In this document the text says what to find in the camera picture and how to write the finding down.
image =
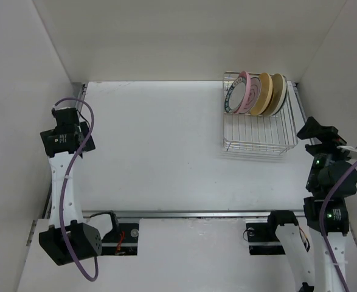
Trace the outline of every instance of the tan plate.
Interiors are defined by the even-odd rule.
[[[262,87],[257,103],[250,110],[250,114],[253,116],[258,116],[265,111],[269,105],[273,92],[273,81],[269,74],[262,73],[258,76],[258,78],[261,81]]]
[[[286,97],[285,78],[281,74],[274,74],[271,79],[273,80],[273,96],[268,108],[262,113],[264,116],[276,114]]]

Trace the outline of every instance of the screw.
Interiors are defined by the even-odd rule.
[[[136,228],[131,230],[131,236],[132,237],[138,237],[139,236],[139,230],[137,230]]]

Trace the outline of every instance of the white dish rack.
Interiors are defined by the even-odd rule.
[[[238,75],[239,72],[224,73],[224,98]],[[293,84],[286,82],[286,100],[276,115],[252,116],[224,113],[225,152],[248,156],[279,156],[297,145],[297,132],[290,102],[290,95],[294,95]]]

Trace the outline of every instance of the beige wall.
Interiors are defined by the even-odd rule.
[[[348,0],[299,85],[305,111],[357,144],[357,0]],[[347,200],[357,239],[357,194]]]
[[[0,0],[0,291],[15,291],[50,171],[39,132],[72,93],[31,0]]]
[[[300,80],[345,0],[34,0],[72,81]]]

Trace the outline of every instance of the metal wire rack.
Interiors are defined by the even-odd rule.
[[[224,98],[238,75],[239,72],[224,73]],[[289,87],[293,88],[293,85],[287,81],[286,101],[274,116],[225,113],[224,151],[250,156],[278,156],[296,146],[296,126],[290,102],[290,94],[294,91],[289,92]]]

